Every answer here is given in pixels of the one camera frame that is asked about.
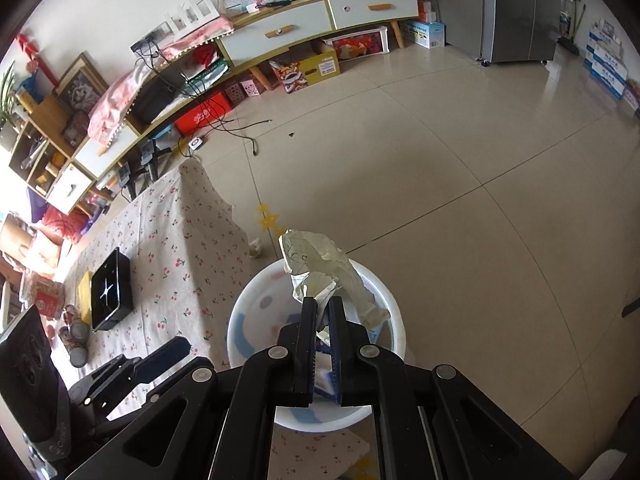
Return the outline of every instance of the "photo frame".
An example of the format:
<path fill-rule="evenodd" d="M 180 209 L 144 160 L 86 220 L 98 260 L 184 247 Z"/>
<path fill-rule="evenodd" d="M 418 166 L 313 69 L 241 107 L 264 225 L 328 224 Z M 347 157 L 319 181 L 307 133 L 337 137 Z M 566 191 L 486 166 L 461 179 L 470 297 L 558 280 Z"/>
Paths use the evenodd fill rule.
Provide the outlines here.
<path fill-rule="evenodd" d="M 89 114 L 107 88 L 107 83 L 88 57 L 80 54 L 60 78 L 56 88 L 57 101 L 69 113 L 82 111 Z"/>

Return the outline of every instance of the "cherry print tablecloth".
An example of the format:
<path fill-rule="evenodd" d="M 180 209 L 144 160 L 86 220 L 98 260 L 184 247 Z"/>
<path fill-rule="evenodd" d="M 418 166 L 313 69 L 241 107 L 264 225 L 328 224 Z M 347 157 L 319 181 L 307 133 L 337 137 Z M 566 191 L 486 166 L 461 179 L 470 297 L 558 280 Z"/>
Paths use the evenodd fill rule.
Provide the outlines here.
<path fill-rule="evenodd" d="M 145 357 L 176 335 L 189 340 L 191 356 L 135 388 L 110 418 L 139 408 L 150 389 L 194 356 L 208 357 L 216 370 L 229 368 L 229 316 L 252 277 L 246 235 L 194 159 L 152 184 L 87 246 L 65 279 L 67 303 L 76 302 L 84 273 L 116 247 L 130 259 L 135 309 L 113 329 L 91 335 L 89 361 L 79 370 L 62 345 L 54 349 L 67 386 L 116 355 Z M 303 434 L 275 426 L 269 478 L 333 479 L 368 450 L 350 431 Z"/>

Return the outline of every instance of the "tile floor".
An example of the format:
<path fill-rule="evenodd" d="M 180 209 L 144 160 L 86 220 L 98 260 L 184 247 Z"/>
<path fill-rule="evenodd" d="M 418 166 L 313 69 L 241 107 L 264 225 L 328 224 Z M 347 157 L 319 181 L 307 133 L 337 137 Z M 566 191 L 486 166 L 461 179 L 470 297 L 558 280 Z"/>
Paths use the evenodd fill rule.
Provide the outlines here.
<path fill-rule="evenodd" d="M 459 368 L 582 472 L 640 392 L 640 312 L 620 318 L 640 295 L 640 122 L 560 50 L 482 68 L 409 44 L 343 68 L 229 115 L 272 120 L 244 131 L 258 156 L 222 132 L 197 152 L 260 265 L 263 202 L 385 282 L 419 365 Z"/>

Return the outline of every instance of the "white drawer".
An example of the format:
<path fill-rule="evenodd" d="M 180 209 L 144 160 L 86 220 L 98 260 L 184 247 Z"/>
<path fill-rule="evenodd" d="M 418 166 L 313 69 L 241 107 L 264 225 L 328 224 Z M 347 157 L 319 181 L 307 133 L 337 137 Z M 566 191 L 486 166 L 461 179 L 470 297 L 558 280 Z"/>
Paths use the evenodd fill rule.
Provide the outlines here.
<path fill-rule="evenodd" d="M 418 15 L 418 0 L 329 0 L 329 8 L 335 28 L 348 28 L 412 18 Z"/>
<path fill-rule="evenodd" d="M 53 207 L 63 212 L 65 215 L 71 213 L 71 210 L 80 200 L 86 190 L 91 186 L 92 180 L 86 176 L 79 168 L 70 164 L 66 170 L 62 172 L 56 185 L 49 193 L 47 202 Z"/>
<path fill-rule="evenodd" d="M 293 7 L 239 28 L 222 38 L 222 44 L 235 65 L 251 61 L 271 50 L 310 36 L 331 32 L 324 2 Z"/>
<path fill-rule="evenodd" d="M 139 140 L 138 136 L 125 123 L 106 152 L 98 156 L 97 152 L 101 144 L 93 139 L 88 139 L 76 154 L 76 160 L 98 180 Z"/>

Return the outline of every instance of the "stainless steel refrigerator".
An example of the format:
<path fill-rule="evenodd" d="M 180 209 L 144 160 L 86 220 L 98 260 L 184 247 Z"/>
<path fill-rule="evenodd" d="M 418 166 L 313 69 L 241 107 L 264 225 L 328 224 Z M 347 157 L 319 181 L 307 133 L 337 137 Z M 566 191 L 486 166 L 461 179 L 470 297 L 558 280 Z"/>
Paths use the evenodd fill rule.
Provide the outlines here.
<path fill-rule="evenodd" d="M 560 0 L 437 0 L 450 43 L 486 62 L 553 59 Z"/>

